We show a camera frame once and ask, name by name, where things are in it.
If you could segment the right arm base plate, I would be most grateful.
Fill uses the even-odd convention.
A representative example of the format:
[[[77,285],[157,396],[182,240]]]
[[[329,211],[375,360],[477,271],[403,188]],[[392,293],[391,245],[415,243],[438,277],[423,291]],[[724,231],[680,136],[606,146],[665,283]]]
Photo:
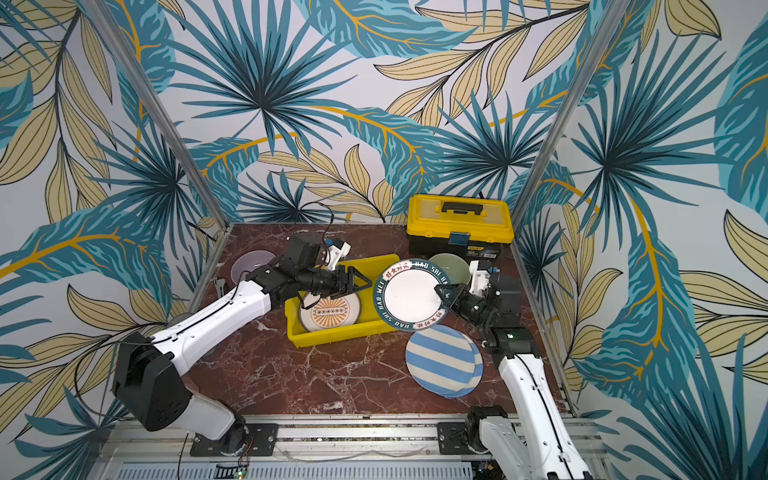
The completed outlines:
[[[514,423],[504,417],[492,416],[478,421],[439,422],[436,426],[441,455],[485,455],[490,452],[482,440],[495,447],[509,446],[522,452],[526,443],[520,438]]]

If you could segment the white plate dark green rim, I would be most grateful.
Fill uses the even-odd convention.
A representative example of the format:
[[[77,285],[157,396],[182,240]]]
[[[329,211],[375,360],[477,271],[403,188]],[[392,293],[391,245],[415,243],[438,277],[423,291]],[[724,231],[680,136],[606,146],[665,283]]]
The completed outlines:
[[[436,264],[423,259],[402,260],[377,279],[373,305],[380,319],[396,330],[425,330],[447,315],[435,288],[448,284],[448,275]]]

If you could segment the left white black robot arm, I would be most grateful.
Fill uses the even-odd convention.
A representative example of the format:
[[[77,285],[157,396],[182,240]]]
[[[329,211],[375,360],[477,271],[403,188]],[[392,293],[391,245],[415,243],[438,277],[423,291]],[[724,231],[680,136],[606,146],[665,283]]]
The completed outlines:
[[[245,419],[190,390],[184,375],[241,327],[300,293],[336,299],[369,288],[369,278],[341,263],[350,249],[339,239],[295,234],[282,255],[246,274],[212,304],[151,337],[129,335],[118,348],[113,395],[148,432],[184,429],[224,455],[241,453],[249,437]]]

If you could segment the orange sunburst plate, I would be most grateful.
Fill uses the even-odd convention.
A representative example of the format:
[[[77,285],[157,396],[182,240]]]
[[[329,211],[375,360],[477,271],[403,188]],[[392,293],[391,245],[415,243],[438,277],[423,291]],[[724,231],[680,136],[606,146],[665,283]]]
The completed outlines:
[[[355,324],[361,309],[358,294],[339,298],[306,294],[299,305],[299,321],[308,332],[336,329]]]

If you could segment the blue cream striped plate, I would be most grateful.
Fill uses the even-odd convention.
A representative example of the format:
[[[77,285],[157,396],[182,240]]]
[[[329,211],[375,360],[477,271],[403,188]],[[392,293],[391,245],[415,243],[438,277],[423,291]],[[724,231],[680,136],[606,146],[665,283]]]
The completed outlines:
[[[415,332],[406,345],[405,361],[422,388],[449,399],[472,393],[484,370],[477,345],[443,325]]]

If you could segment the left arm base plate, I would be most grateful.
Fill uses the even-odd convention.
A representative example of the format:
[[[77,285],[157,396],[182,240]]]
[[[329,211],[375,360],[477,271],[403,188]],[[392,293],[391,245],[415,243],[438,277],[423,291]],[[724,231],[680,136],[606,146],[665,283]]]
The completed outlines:
[[[219,440],[195,435],[192,457],[270,457],[279,426],[276,423],[236,424]]]

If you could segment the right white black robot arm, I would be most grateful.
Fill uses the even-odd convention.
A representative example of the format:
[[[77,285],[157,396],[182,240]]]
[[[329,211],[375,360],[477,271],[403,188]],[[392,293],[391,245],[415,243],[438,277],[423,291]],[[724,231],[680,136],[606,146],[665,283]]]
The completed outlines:
[[[480,330],[522,427],[517,433],[500,407],[473,407],[464,426],[467,447],[490,454],[507,479],[591,479],[549,388],[534,335],[522,323],[519,280],[478,272],[469,285],[438,285],[435,292],[451,313]]]

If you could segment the yellow plastic bin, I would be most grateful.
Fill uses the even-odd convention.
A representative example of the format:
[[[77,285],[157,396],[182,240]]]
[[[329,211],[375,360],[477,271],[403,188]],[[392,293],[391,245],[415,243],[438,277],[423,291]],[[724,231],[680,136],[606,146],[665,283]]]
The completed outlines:
[[[339,299],[306,293],[286,302],[287,335],[297,348],[394,332],[374,307],[373,287]]]

